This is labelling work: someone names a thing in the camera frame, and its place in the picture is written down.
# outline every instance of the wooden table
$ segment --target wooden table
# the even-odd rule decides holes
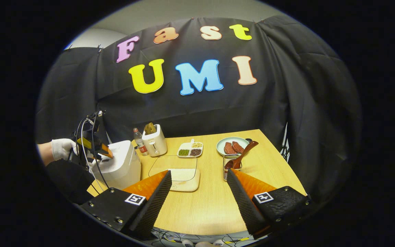
[[[170,191],[160,210],[155,227],[177,233],[196,235],[217,235],[246,231],[246,225],[232,195],[223,179],[222,156],[216,144],[226,137],[251,138],[259,145],[254,147],[242,160],[242,172],[262,180],[276,188],[291,186],[307,195],[295,173],[260,130],[220,133],[206,136],[166,138],[167,153],[176,155],[184,142],[202,142],[204,149],[197,158],[197,169],[201,171],[199,187],[193,192]],[[147,178],[156,157],[138,155],[141,159],[141,179]],[[97,193],[90,186],[93,196]]]

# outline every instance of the white toaster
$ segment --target white toaster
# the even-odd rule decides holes
[[[152,157],[163,155],[167,152],[167,142],[164,138],[163,130],[160,125],[154,125],[156,128],[155,133],[146,135],[146,131],[143,131],[143,142],[146,146],[149,155]]]

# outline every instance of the pink letter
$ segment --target pink letter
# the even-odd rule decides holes
[[[140,37],[135,36],[132,39],[128,39],[124,42],[121,42],[117,45],[118,47],[118,59],[117,62],[121,62],[130,57],[130,54],[127,51],[132,51],[133,47],[135,47],[134,42],[137,42]]]
[[[240,85],[251,85],[257,82],[257,79],[252,76],[251,66],[249,61],[251,60],[248,56],[237,56],[232,58],[237,63],[239,68],[239,84]]]

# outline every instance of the colorful foam letter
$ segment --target colorful foam letter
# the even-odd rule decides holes
[[[222,34],[218,32],[219,28],[216,26],[203,26],[201,27],[201,36],[204,39],[221,39]]]
[[[257,82],[257,79],[252,76],[251,66],[249,65],[249,61],[251,61],[250,57],[237,56],[233,57],[232,60],[237,63],[237,67],[239,68],[240,85],[251,85]]]
[[[155,33],[155,39],[153,42],[155,44],[160,44],[162,42],[165,42],[166,40],[172,40],[175,39],[179,36],[179,34],[176,33],[176,30],[174,27],[166,27],[163,28]]]
[[[207,85],[205,90],[215,91],[224,88],[224,85],[220,83],[219,74],[217,72],[218,60],[210,59],[204,61],[200,72],[188,62],[176,65],[175,69],[181,74],[182,90],[181,95],[188,95],[194,93],[194,89],[191,88],[190,83],[200,92],[204,88],[205,80]]]
[[[140,37],[135,36],[132,39],[128,39],[124,42],[121,42],[117,45],[118,47],[118,59],[117,62],[121,62],[127,58],[130,57],[130,54],[127,53],[127,51],[132,51],[133,47],[135,47],[134,42],[137,42],[140,39]]]
[[[163,59],[156,59],[149,62],[149,66],[153,67],[153,73],[155,74],[155,82],[152,84],[146,84],[144,82],[143,69],[144,64],[133,66],[129,69],[129,74],[132,75],[133,87],[135,90],[142,94],[148,94],[155,92],[160,89],[164,83],[163,67],[161,64],[164,63]]]
[[[234,30],[234,34],[239,39],[243,39],[243,40],[250,40],[250,39],[252,39],[251,35],[246,35],[245,34],[245,31],[249,31],[249,29],[247,27],[243,27],[240,24],[235,24],[235,25],[229,26],[229,28]]]

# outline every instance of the yellow letter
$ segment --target yellow letter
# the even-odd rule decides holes
[[[201,27],[201,36],[204,39],[221,39],[222,34],[218,32],[219,28],[216,26],[203,26]]]
[[[232,58],[237,63],[239,68],[239,84],[240,85],[251,85],[257,82],[257,79],[252,76],[251,66],[249,61],[251,60],[248,56],[237,56]]]
[[[156,59],[149,62],[149,66],[153,67],[153,73],[155,75],[155,82],[152,84],[146,84],[144,81],[143,69],[144,64],[133,66],[129,69],[129,74],[132,75],[133,87],[135,90],[142,94],[155,92],[160,89],[164,83],[163,67],[161,64],[164,63],[163,59]]]
[[[179,34],[176,33],[176,30],[174,27],[166,27],[163,28],[155,33],[155,39],[153,39],[153,42],[155,44],[160,44],[162,42],[165,42],[166,40],[172,40],[175,39],[179,36]]]
[[[245,34],[245,31],[249,31],[249,29],[247,27],[243,27],[240,24],[235,24],[235,25],[230,26],[229,28],[234,30],[234,34],[239,39],[243,39],[243,40],[252,39],[251,35]]]

